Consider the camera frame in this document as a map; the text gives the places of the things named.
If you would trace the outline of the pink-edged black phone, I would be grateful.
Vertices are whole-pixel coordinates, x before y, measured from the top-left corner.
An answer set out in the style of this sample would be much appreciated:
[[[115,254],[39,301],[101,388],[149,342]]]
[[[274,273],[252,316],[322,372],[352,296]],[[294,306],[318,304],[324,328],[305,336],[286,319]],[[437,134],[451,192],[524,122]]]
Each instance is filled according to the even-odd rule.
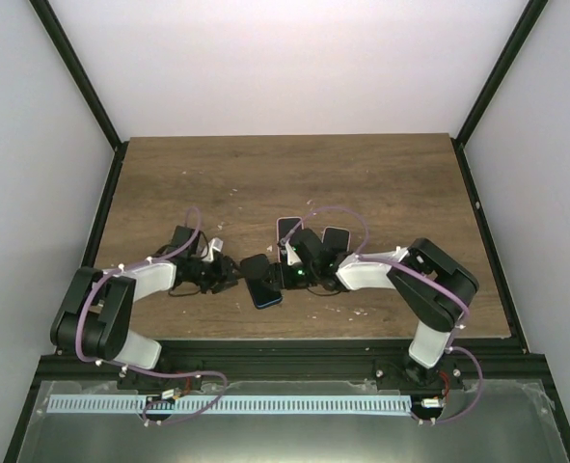
[[[279,241],[283,240],[287,234],[301,222],[301,220],[301,217],[281,217],[277,220],[276,231],[278,247]]]

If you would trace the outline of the pink phone case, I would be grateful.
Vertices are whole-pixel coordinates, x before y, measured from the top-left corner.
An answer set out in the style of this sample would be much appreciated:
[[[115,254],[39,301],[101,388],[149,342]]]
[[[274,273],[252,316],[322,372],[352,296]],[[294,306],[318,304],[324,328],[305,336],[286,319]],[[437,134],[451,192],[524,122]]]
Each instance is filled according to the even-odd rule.
[[[280,217],[276,221],[276,232],[277,232],[277,245],[279,249],[279,262],[286,263],[287,261],[287,250],[285,245],[282,243],[282,239],[301,222],[301,217]]]

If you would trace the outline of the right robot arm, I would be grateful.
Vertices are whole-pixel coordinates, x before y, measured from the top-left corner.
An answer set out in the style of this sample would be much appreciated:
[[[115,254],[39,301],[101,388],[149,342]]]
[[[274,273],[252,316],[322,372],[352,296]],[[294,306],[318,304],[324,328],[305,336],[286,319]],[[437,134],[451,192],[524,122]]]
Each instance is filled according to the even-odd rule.
[[[279,240],[279,260],[258,257],[249,272],[256,283],[282,299],[284,290],[321,286],[330,293],[362,289],[396,291],[418,319],[405,360],[407,382],[418,389],[439,376],[440,361],[462,329],[479,290],[476,277],[427,238],[408,247],[364,254],[350,249],[350,232],[297,229]]]

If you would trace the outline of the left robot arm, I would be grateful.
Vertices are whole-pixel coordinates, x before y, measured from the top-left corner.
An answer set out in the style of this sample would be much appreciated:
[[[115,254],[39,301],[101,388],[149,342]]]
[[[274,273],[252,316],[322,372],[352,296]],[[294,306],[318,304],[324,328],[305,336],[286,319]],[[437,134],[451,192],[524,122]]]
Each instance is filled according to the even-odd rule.
[[[130,329],[135,302],[191,284],[200,294],[217,294],[237,285],[239,265],[224,254],[224,243],[187,226],[177,226],[171,241],[134,264],[105,270],[79,268],[52,322],[49,336],[58,348],[85,362],[105,361],[139,369],[151,389],[165,388],[172,364],[162,345]]]

